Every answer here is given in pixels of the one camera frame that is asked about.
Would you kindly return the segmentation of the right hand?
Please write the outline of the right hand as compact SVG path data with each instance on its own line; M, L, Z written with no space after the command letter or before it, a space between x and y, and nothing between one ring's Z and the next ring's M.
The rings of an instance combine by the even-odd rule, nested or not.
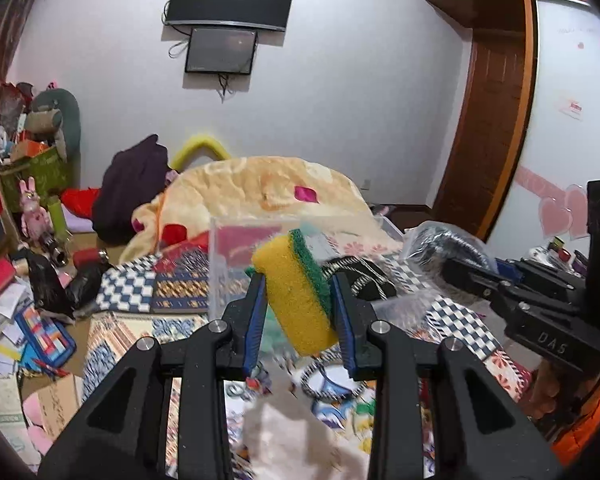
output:
M553 413L557 406L560 382L552 363L543 360L536 370L535 380L526 401L526 413L533 420Z

